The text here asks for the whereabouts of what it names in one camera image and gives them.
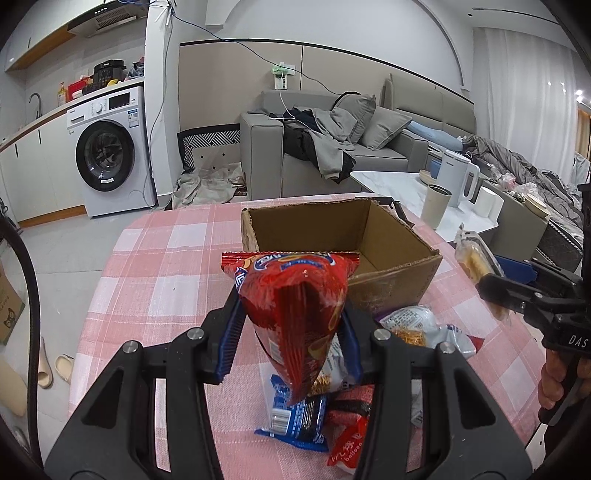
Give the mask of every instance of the finger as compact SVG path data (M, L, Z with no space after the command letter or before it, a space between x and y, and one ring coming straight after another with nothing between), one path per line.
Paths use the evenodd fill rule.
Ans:
M546 350L546 371L548 375L558 382L562 382L566 377L566 365L560 359L558 352Z
M542 367L542 390L544 395L552 401L558 401L564 395L564 388L560 385L560 382L556 381L547 371L547 365Z
M579 360L579 366L577 367L577 376L579 378L591 378L591 359L582 358Z
M582 400L583 398L587 398L589 395L591 395L591 380L585 380L577 392L577 399Z
M552 408L554 408L554 405L556 405L555 402L553 402L548 397L546 397L546 395L544 395L544 390L542 389L542 382L538 383L538 401L540 402L542 408L545 408L546 410L551 410Z

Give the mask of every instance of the kettle handle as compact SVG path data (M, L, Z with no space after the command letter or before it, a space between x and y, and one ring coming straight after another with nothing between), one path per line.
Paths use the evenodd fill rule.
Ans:
M464 195L464 190L466 189L466 182L468 181L468 175L472 173L474 178L472 179L472 184L470 185L470 191L468 192L468 196ZM474 192L476 191L476 184L478 183L478 175L480 175L480 168L473 163L468 164L468 168L466 169L466 175L464 176L464 181L462 182L462 191L460 192L460 201L470 200L474 196Z

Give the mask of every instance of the washing machine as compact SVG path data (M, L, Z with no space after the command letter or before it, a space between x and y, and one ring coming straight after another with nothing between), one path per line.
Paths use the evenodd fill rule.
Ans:
M67 129L88 216L156 204L142 86L70 108Z

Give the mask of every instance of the electric kettle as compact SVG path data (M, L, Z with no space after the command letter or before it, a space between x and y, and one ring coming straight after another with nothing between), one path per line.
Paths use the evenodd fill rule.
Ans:
M470 185L470 192L464 195L469 174L473 179ZM476 184L480 169L459 153L446 150L441 159L441 168L437 175L435 185L439 185L452 193L448 206L457 207L460 202L470 200L476 190Z

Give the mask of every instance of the white curtain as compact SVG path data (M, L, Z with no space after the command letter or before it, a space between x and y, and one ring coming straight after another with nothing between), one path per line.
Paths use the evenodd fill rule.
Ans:
M577 134L573 53L540 37L474 30L478 135L570 181Z

